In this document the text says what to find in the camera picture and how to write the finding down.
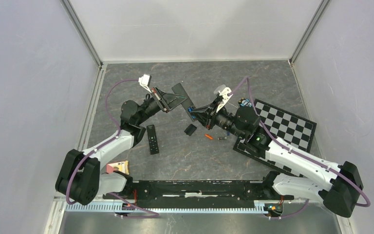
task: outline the gray floor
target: gray floor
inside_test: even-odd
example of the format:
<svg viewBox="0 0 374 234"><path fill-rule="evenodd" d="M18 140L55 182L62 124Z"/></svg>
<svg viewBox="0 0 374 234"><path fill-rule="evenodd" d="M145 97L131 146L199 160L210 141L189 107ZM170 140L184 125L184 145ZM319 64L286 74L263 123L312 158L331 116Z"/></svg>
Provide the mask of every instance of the gray floor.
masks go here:
<svg viewBox="0 0 374 234"><path fill-rule="evenodd" d="M213 91L222 84L233 89L245 76L251 76L253 96L302 117L307 117L295 78L286 61L219 61L132 63L107 66L88 146L110 136L115 125L105 112L104 99L109 89L123 79L137 79L144 73L152 75L151 87L172 92L171 87L182 83L194 104L204 106L215 98ZM146 91L137 82L117 86L109 97L109 109L116 119L126 100L142 103ZM248 97L244 84L231 98L226 108L235 112L237 101ZM195 122L196 132L187 136L184 129L191 124L184 109L179 106L170 113L159 112L143 126L154 124L160 154L150 155L146 137L131 150L114 161L129 161L134 179L262 179L271 169L232 150L236 138L224 137L225 131L215 127L206 130ZM316 144L311 153L318 156Z"/></svg>
<svg viewBox="0 0 374 234"><path fill-rule="evenodd" d="M181 82L196 106L213 101L213 91L221 84L234 88L245 76L251 76L254 97L307 117L295 78L286 61L231 61L136 63L108 65L101 96L94 117L89 145L92 146L115 131L104 109L104 98L114 83L135 79L142 74L153 76L151 86L171 92ZM132 99L141 103L145 91L138 83L117 86L109 98L109 107L116 119L121 104ZM244 85L226 108L235 112L237 100L248 97ZM146 137L135 148L119 155L115 161L128 160L134 179L262 179L271 169L232 150L235 137L228 140L209 140L225 136L221 129L198 129L187 136L184 129L190 124L182 107L169 114L158 113L143 126L155 124L160 154L150 155ZM318 156L316 144L311 153ZM300 208L300 204L286 204L285 214ZM340 233L336 216L310 204L296 217L269 221L259 214L161 214L156 219L121 220L110 213L66 212L60 233L270 233L270 234L337 234Z"/></svg>
<svg viewBox="0 0 374 234"><path fill-rule="evenodd" d="M300 204L286 204L293 213ZM161 214L155 219L120 219L111 213L66 212L60 234L340 234L336 217L310 204L298 216L269 221L261 214Z"/></svg>

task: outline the remote control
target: remote control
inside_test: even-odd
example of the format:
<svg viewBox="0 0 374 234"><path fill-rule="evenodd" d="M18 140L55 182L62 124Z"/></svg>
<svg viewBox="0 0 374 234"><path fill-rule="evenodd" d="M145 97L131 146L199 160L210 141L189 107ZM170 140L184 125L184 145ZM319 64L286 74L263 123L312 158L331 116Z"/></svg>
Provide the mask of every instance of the remote control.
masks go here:
<svg viewBox="0 0 374 234"><path fill-rule="evenodd" d="M158 154L157 135L155 134L154 124L147 126L147 136L149 138L150 155Z"/></svg>

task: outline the metal frame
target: metal frame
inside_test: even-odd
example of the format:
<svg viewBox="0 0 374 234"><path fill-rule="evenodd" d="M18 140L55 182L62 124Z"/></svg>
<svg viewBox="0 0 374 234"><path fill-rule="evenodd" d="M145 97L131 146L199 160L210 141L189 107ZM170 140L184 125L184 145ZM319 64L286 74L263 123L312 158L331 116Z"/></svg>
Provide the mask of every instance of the metal frame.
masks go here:
<svg viewBox="0 0 374 234"><path fill-rule="evenodd" d="M91 99L88 104L87 114L85 116L85 120L82 126L81 136L79 138L78 145L76 146L76 149L78 150L84 150L88 148L88 140L90 139L90 133L93 127L95 111L98 105L99 96L101 94L101 87L102 83L104 82L106 69L107 64L103 65L98 71L97 78L94 83L93 92L91 94Z"/></svg>
<svg viewBox="0 0 374 234"><path fill-rule="evenodd" d="M223 62L223 61L283 61L289 58L199 58L199 59L155 59L155 60L108 60L103 61L103 64L123 64L123 63L150 63L150 62Z"/></svg>
<svg viewBox="0 0 374 234"><path fill-rule="evenodd" d="M292 56L289 59L290 65L293 67L293 63L298 59L298 56L302 49L304 48L307 40L309 39L310 35L312 34L313 30L315 29L318 21L320 20L323 12L326 10L329 2L331 0L322 0L319 4L318 9L316 10L315 14L313 15L312 20L310 21L309 25L306 28L306 31L303 33L302 38L299 41L299 44L296 46L295 51L293 52Z"/></svg>
<svg viewBox="0 0 374 234"><path fill-rule="evenodd" d="M89 39L81 21L79 20L74 8L72 7L71 2L69 0L60 0L60 1L61 1L62 5L64 6L65 11L68 13L71 21L73 22L77 32L79 33L79 35L81 36L82 40L84 41L86 47L90 51L90 54L93 57L95 63L99 66L99 71L98 71L98 74L97 74L97 78L94 82L94 89L93 89L91 99L90 99L89 104L88 104L87 114L86 114L86 117L85 117L85 120L84 120L84 123L83 123L81 136L80 136L79 142L77 144L77 149L83 150L83 149L86 149L87 145L88 145L88 139L90 137L91 128L92 128L93 121L94 121L94 115L95 115L95 111L96 111L96 108L97 108L98 99L99 99L99 96L100 96L105 71L106 71L106 68L107 68L107 63L127 63L128 61L109 61L109 62L106 62L105 65L103 65L103 61L101 60L101 58L99 57L98 53L96 52L93 44L91 43L91 40ZM303 47L305 46L307 40L309 39L312 31L316 27L319 19L321 18L322 14L325 11L326 7L328 6L329 2L330 2L330 0L322 0L321 1L321 3L319 5L318 9L316 10L311 22L309 23L306 31L304 32L302 38L300 39L300 42L298 43L294 53L292 54L291 58L289 59L289 64L292 67L292 71L293 71L295 77L296 77L296 74L294 72L293 64L297 60L300 52L302 51ZM206 60L205 59L198 59L198 60L194 60L194 61L206 61ZM94 199L94 202L104 202L104 201L106 201L106 200L103 200L101 197L96 197ZM255 201L255 203L256 202L274 202L274 201ZM304 201L294 200L293 203L304 203ZM56 196L54 198L53 204L51 206L51 210L50 210L50 213L49 213L47 224L45 226L44 233L46 233L46 234L57 234L57 233L59 233L61 223L62 223L62 220L63 220L63 216L65 214L66 209L67 209L67 203L65 201L65 197L64 196ZM352 220L350 218L343 218L343 217L337 216L337 221L339 223L342 234L354 234L355 233L355 231L353 229Z"/></svg>
<svg viewBox="0 0 374 234"><path fill-rule="evenodd" d="M67 205L65 211L68 212L105 212L105 213L144 213L140 210L125 210L124 202L121 200L104 200L93 201L83 206L79 203ZM264 203L254 201L254 208L148 208L149 211L157 213L200 213L200 214L267 214L268 211L263 210Z"/></svg>
<svg viewBox="0 0 374 234"><path fill-rule="evenodd" d="M248 209L220 209L217 211L216 209L205 210L205 209L149 209L160 213L237 213L237 214L260 214L262 215L264 211L262 211L262 207L264 203L278 203L278 200L255 200L255 208L248 208ZM305 200L296 199L293 201L288 201L287 203L297 203L297 204L304 204ZM45 226L45 234L58 234L61 228L62 220L66 211L68 212L114 212L115 210L111 210L110 205L120 205L122 204L121 201L117 200L107 200L102 199L101 196L97 196L94 198L91 206L91 210L82 209L82 206L77 205L68 205L65 201L65 197L55 197L52 203L51 212L48 217L47 224Z"/></svg>
<svg viewBox="0 0 374 234"><path fill-rule="evenodd" d="M82 26L81 21L79 20L74 8L71 5L71 2L69 0L60 0L62 5L65 8L65 11L68 13L72 23L74 24L77 32L81 36L82 40L84 41L85 45L87 46L88 50L91 53L91 56L93 57L95 63L98 66L102 66L102 60L98 56L93 44L91 43L90 38L87 35L87 32L84 29L84 26Z"/></svg>

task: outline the white wall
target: white wall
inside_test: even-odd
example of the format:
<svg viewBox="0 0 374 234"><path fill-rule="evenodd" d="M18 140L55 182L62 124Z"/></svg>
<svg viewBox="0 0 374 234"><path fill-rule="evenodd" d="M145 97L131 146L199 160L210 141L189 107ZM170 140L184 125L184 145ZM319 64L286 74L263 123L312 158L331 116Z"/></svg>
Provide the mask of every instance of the white wall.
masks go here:
<svg viewBox="0 0 374 234"><path fill-rule="evenodd" d="M288 59L320 0L71 0L104 61Z"/></svg>
<svg viewBox="0 0 374 234"><path fill-rule="evenodd" d="M331 1L296 75L324 156L359 168L372 205L356 207L354 223L374 234L374 1Z"/></svg>
<svg viewBox="0 0 374 234"><path fill-rule="evenodd" d="M0 233L43 232L96 72L59 1L0 0Z"/></svg>

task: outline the small black object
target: small black object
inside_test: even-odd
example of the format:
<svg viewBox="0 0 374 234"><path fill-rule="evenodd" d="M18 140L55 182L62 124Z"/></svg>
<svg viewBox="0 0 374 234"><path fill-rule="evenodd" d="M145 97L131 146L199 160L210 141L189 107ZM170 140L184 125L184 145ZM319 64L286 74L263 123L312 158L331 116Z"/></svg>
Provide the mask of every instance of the small black object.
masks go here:
<svg viewBox="0 0 374 234"><path fill-rule="evenodd" d="M196 126L190 124L190 125L189 125L185 130L184 130L184 132L185 132L187 135L191 136L191 135L194 133L194 131L195 131L196 129L197 129Z"/></svg>
<svg viewBox="0 0 374 234"><path fill-rule="evenodd" d="M253 108L241 106L237 109L233 122L239 130L254 132L259 127L260 116L256 115Z"/></svg>
<svg viewBox="0 0 374 234"><path fill-rule="evenodd" d="M154 124L147 126L147 136L149 138L150 154L155 155L159 153L157 135L155 134Z"/></svg>

